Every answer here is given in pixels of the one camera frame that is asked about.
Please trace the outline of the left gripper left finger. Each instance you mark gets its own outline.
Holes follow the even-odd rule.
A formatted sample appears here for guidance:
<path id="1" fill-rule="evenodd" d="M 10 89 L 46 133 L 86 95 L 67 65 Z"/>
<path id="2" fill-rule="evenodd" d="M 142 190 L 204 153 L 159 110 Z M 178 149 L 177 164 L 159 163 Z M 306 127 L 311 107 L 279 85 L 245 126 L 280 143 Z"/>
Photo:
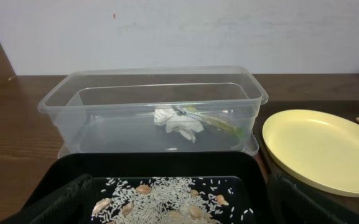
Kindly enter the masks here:
<path id="1" fill-rule="evenodd" d="M 91 223 L 94 180 L 84 174 L 55 190 L 0 224 L 86 224 Z"/>

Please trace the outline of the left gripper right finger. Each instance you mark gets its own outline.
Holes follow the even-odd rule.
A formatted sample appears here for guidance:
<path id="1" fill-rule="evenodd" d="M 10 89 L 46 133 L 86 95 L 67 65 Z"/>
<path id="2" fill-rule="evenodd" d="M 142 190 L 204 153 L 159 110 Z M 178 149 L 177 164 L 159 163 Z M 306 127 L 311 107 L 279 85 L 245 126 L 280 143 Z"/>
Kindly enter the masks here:
<path id="1" fill-rule="evenodd" d="M 285 174 L 270 174 L 268 198 L 278 223 L 359 224 L 359 215 Z"/>

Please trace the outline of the rice and food scraps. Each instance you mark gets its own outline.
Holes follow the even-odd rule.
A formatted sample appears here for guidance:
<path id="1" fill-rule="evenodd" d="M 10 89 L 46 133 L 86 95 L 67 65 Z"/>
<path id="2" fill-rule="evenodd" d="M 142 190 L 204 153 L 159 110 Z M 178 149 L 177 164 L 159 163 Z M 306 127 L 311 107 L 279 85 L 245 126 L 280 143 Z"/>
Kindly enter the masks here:
<path id="1" fill-rule="evenodd" d="M 92 223 L 256 223 L 236 177 L 101 180 Z"/>

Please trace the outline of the green snack wrapper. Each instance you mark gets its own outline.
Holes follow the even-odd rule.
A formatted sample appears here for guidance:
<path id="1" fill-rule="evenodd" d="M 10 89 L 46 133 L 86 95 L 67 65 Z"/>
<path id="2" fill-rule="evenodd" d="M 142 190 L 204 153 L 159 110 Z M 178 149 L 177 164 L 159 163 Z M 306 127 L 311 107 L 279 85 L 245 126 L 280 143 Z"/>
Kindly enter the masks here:
<path id="1" fill-rule="evenodd" d="M 232 136 L 236 136 L 238 139 L 244 138 L 244 131 L 242 128 L 239 128 L 233 124 L 230 124 L 229 122 L 227 122 L 221 118 L 202 114 L 201 112 L 197 111 L 192 106 L 187 107 L 187 108 L 175 107 L 174 110 L 176 112 L 179 112 L 182 115 L 196 119 L 199 122 L 209 124 L 210 126 L 214 126 L 217 129 L 222 129 L 225 132 L 227 132 L 228 134 L 230 134 Z"/>

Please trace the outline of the white tissue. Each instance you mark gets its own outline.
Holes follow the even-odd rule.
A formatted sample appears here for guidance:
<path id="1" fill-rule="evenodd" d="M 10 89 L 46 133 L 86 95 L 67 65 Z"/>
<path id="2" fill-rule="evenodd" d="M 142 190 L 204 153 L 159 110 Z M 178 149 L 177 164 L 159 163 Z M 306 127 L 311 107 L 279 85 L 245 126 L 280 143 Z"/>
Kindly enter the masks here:
<path id="1" fill-rule="evenodd" d="M 196 142 L 195 134 L 204 130 L 203 125 L 199 120 L 184 115 L 173 108 L 155 109 L 154 124 L 157 126 L 165 126 L 166 133 L 171 133 L 173 131 L 178 132 L 193 143 Z"/>

